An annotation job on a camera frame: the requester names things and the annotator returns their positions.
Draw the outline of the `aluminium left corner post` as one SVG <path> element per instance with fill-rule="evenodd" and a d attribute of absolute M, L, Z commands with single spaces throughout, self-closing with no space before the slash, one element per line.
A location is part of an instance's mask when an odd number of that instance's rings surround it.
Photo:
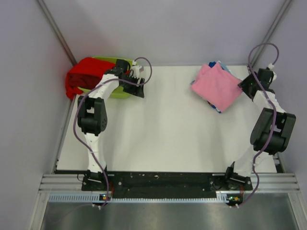
<path fill-rule="evenodd" d="M 61 30 L 59 29 L 54 17 L 52 16 L 48 6 L 46 5 L 44 0 L 35 0 L 39 9 L 41 10 L 43 16 L 45 17 L 48 25 L 50 26 L 53 34 L 58 40 L 60 46 L 62 47 L 64 53 L 66 54 L 69 62 L 74 66 L 77 64 L 76 58 L 74 57 L 68 43 L 66 42 Z"/>

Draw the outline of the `blue printed folded t-shirt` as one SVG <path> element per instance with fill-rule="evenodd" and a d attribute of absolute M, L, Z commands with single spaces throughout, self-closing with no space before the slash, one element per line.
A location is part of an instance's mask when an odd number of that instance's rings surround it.
<path fill-rule="evenodd" d="M 208 66 L 210 68 L 213 68 L 213 70 L 210 71 L 210 75 L 213 77 L 213 76 L 216 76 L 217 75 L 217 68 L 215 68 L 214 66 L 216 64 L 219 64 L 221 65 L 221 62 L 218 60 L 218 61 L 213 61 L 213 62 L 209 62 Z M 213 109 L 215 109 L 218 113 L 221 113 L 220 110 L 218 110 L 218 108 L 216 108 L 213 104 L 211 104 L 209 101 L 207 102 Z"/>

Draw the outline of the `aluminium corner post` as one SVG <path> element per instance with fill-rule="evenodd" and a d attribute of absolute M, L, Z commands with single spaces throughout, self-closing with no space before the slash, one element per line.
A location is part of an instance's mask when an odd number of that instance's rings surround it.
<path fill-rule="evenodd" d="M 277 31 L 277 29 L 278 29 L 279 25 L 281 24 L 281 22 L 283 21 L 283 19 L 286 17 L 286 15 L 287 15 L 288 11 L 290 10 L 291 6 L 293 5 L 293 3 L 294 3 L 294 0 L 283 0 L 282 1 L 281 7 L 277 11 L 277 14 L 275 15 L 275 17 L 273 19 L 273 22 L 270 23 L 270 27 L 269 27 L 264 39 L 262 40 L 262 43 L 268 43 L 268 42 L 271 41 L 273 35 Z M 261 58 L 264 50 L 265 50 L 264 45 L 261 45 L 260 47 L 258 47 L 256 49 L 256 52 L 251 59 L 252 67 L 254 67 L 257 64 L 257 62 Z"/>
<path fill-rule="evenodd" d="M 66 42 L 61 30 L 59 29 L 54 17 L 52 16 L 48 6 L 46 5 L 44 0 L 35 0 L 39 9 L 41 10 L 43 16 L 45 17 L 48 25 L 50 26 L 53 34 L 58 40 L 60 46 L 62 47 L 64 53 L 66 54 L 69 62 L 74 66 L 77 64 L 76 58 L 74 57 L 68 43 Z"/>

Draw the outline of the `aluminium right side rail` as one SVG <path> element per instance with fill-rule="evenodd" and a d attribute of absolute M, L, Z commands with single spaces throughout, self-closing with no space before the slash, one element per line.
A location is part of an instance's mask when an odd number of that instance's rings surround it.
<path fill-rule="evenodd" d="M 267 141 L 267 137 L 270 134 L 272 127 L 272 119 L 274 115 L 274 109 L 276 109 L 276 116 L 279 117 L 285 110 L 283 110 L 275 98 L 274 90 L 270 89 L 272 83 L 273 72 L 268 68 L 260 68 L 255 79 L 259 84 L 261 91 L 257 91 L 253 103 L 260 109 L 260 117 L 256 122 L 251 134 L 251 145 L 248 152 L 255 156 L 262 149 Z M 278 148 L 278 137 L 277 132 L 274 131 L 269 144 L 266 149 L 261 152 L 261 154 L 256 158 L 255 169 L 257 172 L 261 173 L 276 173 L 276 165 L 279 164 L 278 160 L 275 158 Z"/>

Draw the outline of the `aluminium front frame rail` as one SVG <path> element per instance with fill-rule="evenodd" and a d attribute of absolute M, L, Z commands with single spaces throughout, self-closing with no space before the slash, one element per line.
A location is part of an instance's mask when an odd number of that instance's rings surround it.
<path fill-rule="evenodd" d="M 81 179 L 75 174 L 44 174 L 38 191 L 41 193 L 51 192 L 80 192 Z M 260 173 L 259 193 L 298 193 L 298 185 L 293 173 Z"/>

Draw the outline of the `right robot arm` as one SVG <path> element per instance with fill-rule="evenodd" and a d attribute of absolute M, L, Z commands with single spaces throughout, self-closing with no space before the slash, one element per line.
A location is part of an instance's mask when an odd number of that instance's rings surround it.
<path fill-rule="evenodd" d="M 276 79 L 272 68 L 269 65 L 265 69 L 259 69 L 238 84 L 257 106 L 260 115 L 251 131 L 250 147 L 226 170 L 224 184 L 228 189 L 247 186 L 250 175 L 262 161 L 270 155 L 285 151 L 288 146 L 296 116 L 281 108 L 274 90 L 270 89 L 271 83 Z"/>

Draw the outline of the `green plastic basin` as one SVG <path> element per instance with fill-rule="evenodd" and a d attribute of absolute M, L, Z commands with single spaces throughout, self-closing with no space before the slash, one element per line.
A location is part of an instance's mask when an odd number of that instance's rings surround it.
<path fill-rule="evenodd" d="M 102 56 L 93 56 L 93 58 L 96 58 L 98 60 L 102 60 L 102 61 L 108 61 L 111 62 L 113 64 L 116 63 L 117 59 L 124 59 L 125 61 L 129 62 L 130 64 L 132 64 L 132 59 L 126 59 L 126 58 L 122 58 L 122 57 L 102 57 Z M 110 98 L 114 98 L 114 99 L 126 99 L 129 98 L 130 95 L 126 92 L 123 91 L 123 87 L 119 86 L 117 87 L 110 95 Z"/>

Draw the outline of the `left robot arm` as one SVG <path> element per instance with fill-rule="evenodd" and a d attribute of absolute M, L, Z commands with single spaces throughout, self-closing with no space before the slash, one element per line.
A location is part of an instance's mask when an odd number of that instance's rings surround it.
<path fill-rule="evenodd" d="M 144 98 L 145 78 L 140 77 L 143 71 L 143 66 L 138 65 L 135 60 L 129 63 L 124 59 L 117 59 L 115 66 L 104 72 L 98 84 L 78 98 L 73 132 L 88 151 L 88 170 L 83 180 L 84 184 L 92 182 L 98 190 L 107 188 L 109 179 L 100 144 L 101 133 L 107 127 L 105 102 L 118 87 L 122 87 L 125 93 Z"/>

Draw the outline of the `aluminium right corner post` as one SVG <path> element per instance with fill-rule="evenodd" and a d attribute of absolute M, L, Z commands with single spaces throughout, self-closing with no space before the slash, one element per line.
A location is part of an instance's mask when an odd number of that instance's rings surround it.
<path fill-rule="evenodd" d="M 268 43 L 268 42 L 271 41 L 273 35 L 277 31 L 277 29 L 278 29 L 279 25 L 281 24 L 281 22 L 283 21 L 283 19 L 286 17 L 286 15 L 287 15 L 288 11 L 290 10 L 291 6 L 293 5 L 293 3 L 294 3 L 294 0 L 283 0 L 282 1 L 281 7 L 277 11 L 277 14 L 275 15 L 275 17 L 273 19 L 273 22 L 270 23 L 270 27 L 269 27 L 264 39 L 262 40 L 262 43 Z M 257 64 L 257 62 L 261 58 L 264 50 L 265 50 L 264 45 L 261 45 L 260 47 L 258 47 L 256 49 L 256 52 L 251 59 L 252 67 L 254 67 Z"/>

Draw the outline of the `red t-shirt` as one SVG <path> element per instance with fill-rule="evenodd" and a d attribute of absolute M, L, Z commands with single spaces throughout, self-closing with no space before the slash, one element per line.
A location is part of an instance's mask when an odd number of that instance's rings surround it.
<path fill-rule="evenodd" d="M 80 88 L 92 90 L 101 81 L 103 74 L 114 66 L 112 62 L 93 57 L 82 59 L 66 74 L 66 96 L 72 100 L 75 95 L 83 93 Z"/>

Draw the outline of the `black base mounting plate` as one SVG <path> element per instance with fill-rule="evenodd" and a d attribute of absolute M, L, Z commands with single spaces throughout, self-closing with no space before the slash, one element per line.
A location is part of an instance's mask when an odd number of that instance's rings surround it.
<path fill-rule="evenodd" d="M 217 191 L 251 191 L 249 177 L 206 172 L 86 172 L 82 191 L 109 191 L 113 198 L 215 198 Z"/>

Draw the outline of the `light blue folded t-shirt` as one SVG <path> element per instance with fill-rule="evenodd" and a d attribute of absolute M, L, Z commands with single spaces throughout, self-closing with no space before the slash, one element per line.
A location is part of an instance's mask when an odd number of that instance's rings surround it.
<path fill-rule="evenodd" d="M 227 66 L 225 64 L 223 64 L 221 61 L 217 61 L 217 63 L 221 66 L 221 68 L 227 72 L 230 73 L 229 69 L 227 68 Z"/>

